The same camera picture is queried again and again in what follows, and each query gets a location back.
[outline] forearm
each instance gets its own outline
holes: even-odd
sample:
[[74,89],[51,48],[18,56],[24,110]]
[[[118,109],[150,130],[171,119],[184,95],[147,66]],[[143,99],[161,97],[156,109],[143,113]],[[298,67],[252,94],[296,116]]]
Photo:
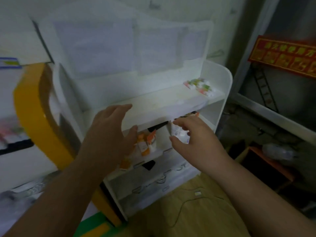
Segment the forearm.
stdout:
[[234,160],[208,174],[229,196],[256,236],[315,236],[316,227],[278,194]]
[[9,236],[72,236],[92,194],[102,181],[100,168],[76,159],[7,232]]

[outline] red sign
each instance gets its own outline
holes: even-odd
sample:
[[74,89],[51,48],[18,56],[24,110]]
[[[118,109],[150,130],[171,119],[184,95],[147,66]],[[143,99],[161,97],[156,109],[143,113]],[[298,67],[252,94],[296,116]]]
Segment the red sign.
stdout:
[[316,78],[316,46],[313,45],[258,36],[248,60]]

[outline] person's right arm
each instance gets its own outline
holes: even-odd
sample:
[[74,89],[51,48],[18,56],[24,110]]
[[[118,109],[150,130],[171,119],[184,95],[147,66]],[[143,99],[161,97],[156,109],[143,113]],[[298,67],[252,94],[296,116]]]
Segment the person's right arm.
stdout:
[[221,186],[255,236],[316,236],[316,225],[231,159],[200,118],[178,118],[173,123],[191,136],[189,144],[171,136],[173,148]]

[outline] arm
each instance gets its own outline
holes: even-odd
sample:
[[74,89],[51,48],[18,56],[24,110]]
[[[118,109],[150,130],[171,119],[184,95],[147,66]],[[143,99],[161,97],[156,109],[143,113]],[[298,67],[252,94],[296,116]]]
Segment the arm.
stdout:
[[200,118],[179,118],[173,123],[191,136],[189,144],[172,136],[173,148],[216,180],[255,236],[316,236],[316,225],[231,159]]
[[4,235],[73,236],[104,177],[128,154],[137,138],[137,126],[124,137],[122,120],[132,105],[110,106],[99,112],[86,134],[77,158]]

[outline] wooden floor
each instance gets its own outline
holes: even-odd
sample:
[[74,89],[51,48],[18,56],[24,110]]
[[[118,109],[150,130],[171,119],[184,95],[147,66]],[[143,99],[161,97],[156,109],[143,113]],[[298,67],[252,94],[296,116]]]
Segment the wooden floor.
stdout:
[[226,194],[201,174],[129,219],[117,237],[250,236]]

